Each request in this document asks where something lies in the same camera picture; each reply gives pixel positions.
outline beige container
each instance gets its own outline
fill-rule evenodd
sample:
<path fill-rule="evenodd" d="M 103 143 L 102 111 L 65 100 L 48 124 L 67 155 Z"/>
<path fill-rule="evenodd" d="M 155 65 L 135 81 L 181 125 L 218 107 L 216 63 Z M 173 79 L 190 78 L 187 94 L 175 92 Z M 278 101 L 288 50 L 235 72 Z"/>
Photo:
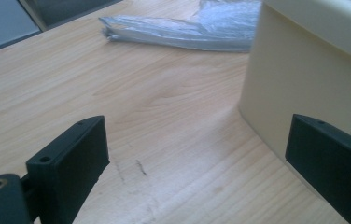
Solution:
<path fill-rule="evenodd" d="M 351 1 L 265 0 L 240 110 L 283 160 L 293 114 L 351 134 Z"/>

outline crumpled plastic packaging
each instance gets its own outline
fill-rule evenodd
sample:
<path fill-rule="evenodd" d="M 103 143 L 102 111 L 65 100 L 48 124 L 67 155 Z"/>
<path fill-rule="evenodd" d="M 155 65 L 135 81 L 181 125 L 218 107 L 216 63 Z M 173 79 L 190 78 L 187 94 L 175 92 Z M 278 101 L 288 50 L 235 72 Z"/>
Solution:
<path fill-rule="evenodd" d="M 189 20 L 102 17 L 110 41 L 132 41 L 186 49 L 248 52 L 260 13 L 259 0 L 201 0 Z"/>

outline wood grain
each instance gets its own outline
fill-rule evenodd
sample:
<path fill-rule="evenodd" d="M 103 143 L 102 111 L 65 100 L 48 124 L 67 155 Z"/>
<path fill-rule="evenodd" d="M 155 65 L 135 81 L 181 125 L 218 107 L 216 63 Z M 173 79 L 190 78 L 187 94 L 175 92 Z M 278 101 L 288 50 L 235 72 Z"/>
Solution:
<path fill-rule="evenodd" d="M 197 7 L 125 0 L 1 49 L 0 174 L 105 115 L 111 163 L 75 223 L 345 223 L 240 116 L 248 54 L 108 43 L 97 20 Z"/>

